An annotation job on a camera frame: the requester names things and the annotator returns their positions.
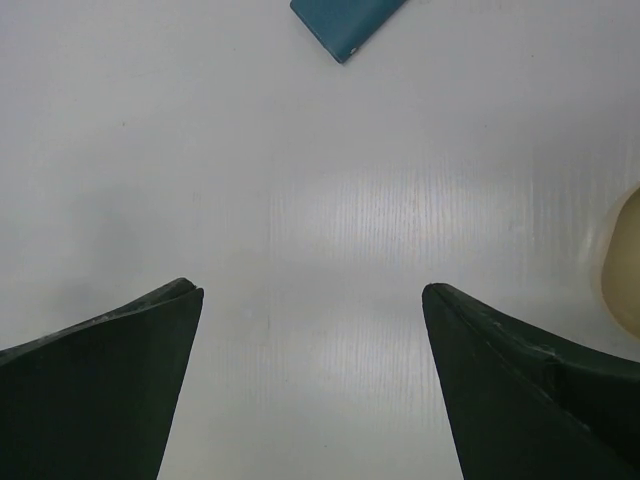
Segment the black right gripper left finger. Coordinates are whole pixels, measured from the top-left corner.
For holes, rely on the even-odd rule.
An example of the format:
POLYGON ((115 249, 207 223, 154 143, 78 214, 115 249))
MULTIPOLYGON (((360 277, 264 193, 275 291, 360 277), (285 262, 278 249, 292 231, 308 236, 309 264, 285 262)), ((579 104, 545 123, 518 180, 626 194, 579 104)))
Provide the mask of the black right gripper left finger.
POLYGON ((157 478, 203 300, 178 278, 2 350, 2 478, 157 478))

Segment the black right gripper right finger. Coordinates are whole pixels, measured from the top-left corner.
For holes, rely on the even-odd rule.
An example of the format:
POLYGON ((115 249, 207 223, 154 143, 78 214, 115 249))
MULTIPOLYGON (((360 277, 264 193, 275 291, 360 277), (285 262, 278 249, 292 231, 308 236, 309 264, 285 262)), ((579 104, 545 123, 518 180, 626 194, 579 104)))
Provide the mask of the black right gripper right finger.
POLYGON ((464 478, 638 478, 638 363, 444 283, 422 307, 464 478))

